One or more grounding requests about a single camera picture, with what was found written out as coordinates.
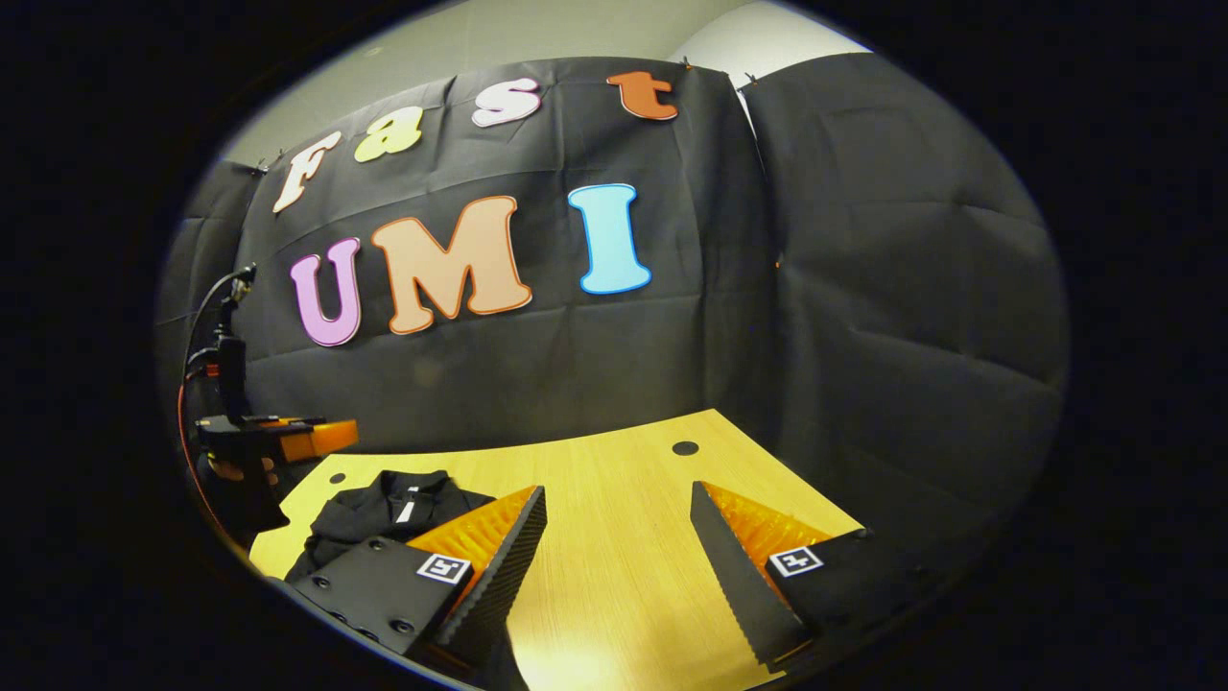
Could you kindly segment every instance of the pink letter u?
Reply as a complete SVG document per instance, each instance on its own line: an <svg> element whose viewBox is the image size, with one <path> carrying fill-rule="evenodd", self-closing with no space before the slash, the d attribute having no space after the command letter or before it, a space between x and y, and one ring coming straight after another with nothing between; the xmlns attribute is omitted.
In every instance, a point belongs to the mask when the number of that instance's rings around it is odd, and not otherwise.
<svg viewBox="0 0 1228 691"><path fill-rule="evenodd" d="M311 254L290 266L290 277L298 292L298 314L312 340L325 349L354 338L362 320L359 302L359 281L354 275L354 255L359 253L359 238L346 237L328 248L328 260L336 268L336 291L341 296L341 313L335 319L324 317L319 304L316 274L319 271L319 254Z"/></svg>

